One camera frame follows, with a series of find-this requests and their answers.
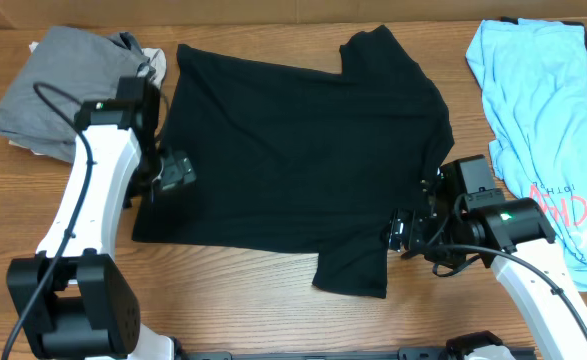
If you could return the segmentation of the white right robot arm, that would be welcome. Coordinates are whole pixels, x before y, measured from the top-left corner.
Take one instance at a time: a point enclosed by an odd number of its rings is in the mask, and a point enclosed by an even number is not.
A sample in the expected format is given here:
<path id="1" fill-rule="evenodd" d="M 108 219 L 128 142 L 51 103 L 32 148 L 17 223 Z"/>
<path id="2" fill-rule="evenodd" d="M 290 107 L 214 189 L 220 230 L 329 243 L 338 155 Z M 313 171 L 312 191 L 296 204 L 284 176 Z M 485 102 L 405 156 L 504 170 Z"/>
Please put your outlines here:
<path id="1" fill-rule="evenodd" d="M 441 278 L 476 261 L 516 304 L 546 359 L 587 359 L 587 306 L 538 203 L 508 201 L 484 156 L 450 162 L 422 190 L 424 210 L 397 209 L 382 234 L 402 258 L 423 256 Z"/>

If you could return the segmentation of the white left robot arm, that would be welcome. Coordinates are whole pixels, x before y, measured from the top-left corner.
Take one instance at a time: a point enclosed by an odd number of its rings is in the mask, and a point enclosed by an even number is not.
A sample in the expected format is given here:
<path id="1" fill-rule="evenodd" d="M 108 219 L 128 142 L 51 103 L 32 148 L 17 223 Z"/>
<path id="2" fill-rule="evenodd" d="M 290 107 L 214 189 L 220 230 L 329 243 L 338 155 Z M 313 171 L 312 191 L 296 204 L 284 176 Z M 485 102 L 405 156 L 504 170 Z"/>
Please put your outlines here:
<path id="1" fill-rule="evenodd" d="M 121 213 L 136 196 L 193 184 L 182 151 L 160 148 L 159 107 L 149 77 L 122 77 L 110 99 L 86 100 L 63 121 L 76 134 L 72 170 L 54 222 L 31 257 L 15 258 L 6 284 L 18 320 L 2 358 L 25 335 L 38 359 L 182 359 L 180 342 L 141 320 L 115 264 Z"/>

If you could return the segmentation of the black t-shirt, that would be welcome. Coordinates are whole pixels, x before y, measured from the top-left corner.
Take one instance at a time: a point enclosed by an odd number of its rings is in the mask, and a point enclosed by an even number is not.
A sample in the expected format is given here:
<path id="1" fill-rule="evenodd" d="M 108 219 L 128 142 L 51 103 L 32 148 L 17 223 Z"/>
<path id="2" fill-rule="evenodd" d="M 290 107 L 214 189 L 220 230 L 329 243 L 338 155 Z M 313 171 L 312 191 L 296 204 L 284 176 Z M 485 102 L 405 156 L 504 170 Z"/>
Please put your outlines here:
<path id="1" fill-rule="evenodd" d="M 392 32 L 340 49 L 338 74 L 181 45 L 163 145 L 195 183 L 146 197 L 137 242 L 318 257 L 314 285 L 382 298 L 394 210 L 423 210 L 454 144 L 448 108 Z"/>

